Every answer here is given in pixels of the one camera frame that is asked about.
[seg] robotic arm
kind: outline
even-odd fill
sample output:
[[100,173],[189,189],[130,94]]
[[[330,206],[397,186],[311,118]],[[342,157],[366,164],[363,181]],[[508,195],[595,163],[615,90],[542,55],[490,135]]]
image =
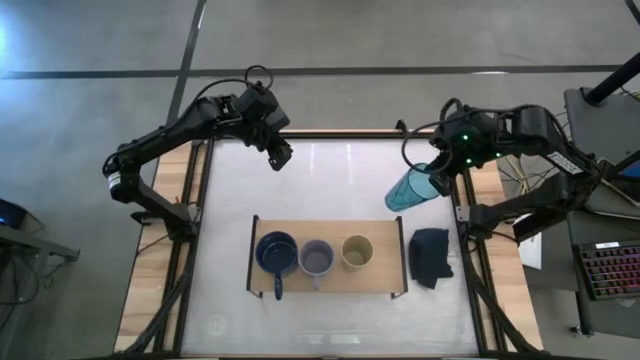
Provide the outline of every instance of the robotic arm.
[[[447,116],[454,105],[455,111]],[[493,206],[480,204],[458,209],[458,217],[468,221],[472,237],[491,237],[501,221],[531,213],[514,225],[516,239],[527,239],[581,207],[600,181],[601,171],[594,156],[577,149],[566,138],[557,119],[543,107],[479,109],[451,99],[440,115],[430,139],[440,154],[423,172],[431,175],[429,181],[443,196],[450,195],[458,174],[506,155],[541,156],[561,170],[528,194]],[[408,160],[407,163],[416,169]]]
[[273,93],[259,82],[235,81],[247,84],[240,97],[196,98],[178,119],[120,145],[103,165],[111,197],[125,204],[135,202],[161,217],[172,240],[195,236],[195,225],[186,205],[170,203],[142,181],[142,165],[188,141],[222,137],[266,150],[275,171],[291,158],[291,147],[278,134],[290,121]]

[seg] black cloth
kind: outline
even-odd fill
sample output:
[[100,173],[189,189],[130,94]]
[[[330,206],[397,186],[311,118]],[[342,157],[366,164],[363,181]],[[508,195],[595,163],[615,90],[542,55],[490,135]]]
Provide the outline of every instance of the black cloth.
[[411,279],[429,289],[435,289],[438,278],[453,277],[447,264],[449,230],[421,229],[413,233],[409,242],[409,270]]

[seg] concrete floor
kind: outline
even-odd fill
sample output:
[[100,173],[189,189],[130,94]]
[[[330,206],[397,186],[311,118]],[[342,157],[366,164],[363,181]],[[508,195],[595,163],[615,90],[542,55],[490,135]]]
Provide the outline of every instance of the concrete floor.
[[[196,4],[0,0],[0,73],[178,70]],[[607,65],[640,49],[638,31],[621,0],[209,0],[191,67]],[[564,89],[605,76],[297,76],[273,89],[292,128],[390,128],[400,118],[411,127],[433,121],[451,96],[561,112]],[[184,98],[204,83],[189,79]],[[0,81],[0,198],[43,220],[44,238],[82,249],[30,305],[10,358],[110,353],[140,228],[128,217],[134,206],[109,198],[100,166],[118,144],[166,121],[175,88],[175,78]],[[529,171],[545,169],[534,162]],[[638,340],[574,339],[571,294],[530,290],[547,350],[637,357]]]

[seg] blue translucent cup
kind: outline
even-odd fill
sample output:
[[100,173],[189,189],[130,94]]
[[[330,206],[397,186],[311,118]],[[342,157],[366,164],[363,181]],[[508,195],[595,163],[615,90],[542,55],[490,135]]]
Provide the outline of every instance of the blue translucent cup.
[[[418,163],[420,170],[427,164]],[[429,175],[409,169],[384,197],[384,202],[391,211],[402,211],[422,204],[438,196],[438,191],[429,182]]]

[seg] keyboard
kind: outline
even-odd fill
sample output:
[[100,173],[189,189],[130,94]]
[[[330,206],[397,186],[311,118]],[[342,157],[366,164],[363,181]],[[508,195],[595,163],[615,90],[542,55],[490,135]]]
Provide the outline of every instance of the keyboard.
[[579,245],[576,250],[592,300],[640,297],[640,240]]

